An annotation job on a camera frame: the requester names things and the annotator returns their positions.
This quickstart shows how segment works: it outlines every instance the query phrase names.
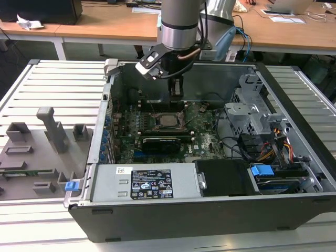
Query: motherboard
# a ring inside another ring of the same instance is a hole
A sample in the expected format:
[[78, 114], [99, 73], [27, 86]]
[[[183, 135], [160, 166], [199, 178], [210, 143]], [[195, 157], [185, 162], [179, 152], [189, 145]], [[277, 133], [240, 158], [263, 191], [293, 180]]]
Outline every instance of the motherboard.
[[216, 136], [217, 110], [206, 102], [184, 103], [179, 112], [141, 106], [121, 107], [114, 114], [116, 162], [192, 163], [199, 159], [224, 159]]

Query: yellow wire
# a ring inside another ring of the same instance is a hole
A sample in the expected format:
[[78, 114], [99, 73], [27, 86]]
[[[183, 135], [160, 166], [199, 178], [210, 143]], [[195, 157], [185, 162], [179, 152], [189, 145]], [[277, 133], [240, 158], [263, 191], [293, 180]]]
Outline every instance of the yellow wire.
[[271, 150], [268, 154], [266, 154], [265, 156], [263, 156], [260, 159], [258, 159], [258, 161], [265, 160], [266, 158], [268, 158], [269, 156], [271, 156], [273, 154], [274, 154], [274, 150]]
[[291, 160], [291, 153], [292, 153], [292, 151], [291, 151], [291, 147], [288, 145], [288, 144], [284, 144], [284, 146], [286, 146], [287, 148], [288, 148], [288, 155], [289, 155], [289, 159]]

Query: desktop computer tower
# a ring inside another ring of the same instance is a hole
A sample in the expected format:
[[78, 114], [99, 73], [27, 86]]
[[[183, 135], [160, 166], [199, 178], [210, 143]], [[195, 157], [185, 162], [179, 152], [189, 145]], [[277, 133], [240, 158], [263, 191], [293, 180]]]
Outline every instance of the desktop computer tower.
[[82, 13], [80, 0], [1, 0], [0, 19], [17, 21], [16, 15], [43, 23], [74, 25]]

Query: open computer chassis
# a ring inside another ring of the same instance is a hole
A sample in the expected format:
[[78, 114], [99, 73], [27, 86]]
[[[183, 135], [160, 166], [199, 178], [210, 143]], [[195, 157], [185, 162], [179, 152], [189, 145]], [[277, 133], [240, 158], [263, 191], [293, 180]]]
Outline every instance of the open computer chassis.
[[65, 198], [91, 241], [289, 230], [335, 211], [336, 161], [264, 65], [195, 64], [174, 102], [132, 62], [106, 69]]

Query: laptop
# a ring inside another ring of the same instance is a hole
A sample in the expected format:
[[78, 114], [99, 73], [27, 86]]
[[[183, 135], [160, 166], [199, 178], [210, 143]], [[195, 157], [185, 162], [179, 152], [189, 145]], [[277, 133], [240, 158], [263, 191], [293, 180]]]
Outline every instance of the laptop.
[[304, 14], [313, 0], [276, 0], [272, 5], [266, 5], [271, 12], [287, 14]]

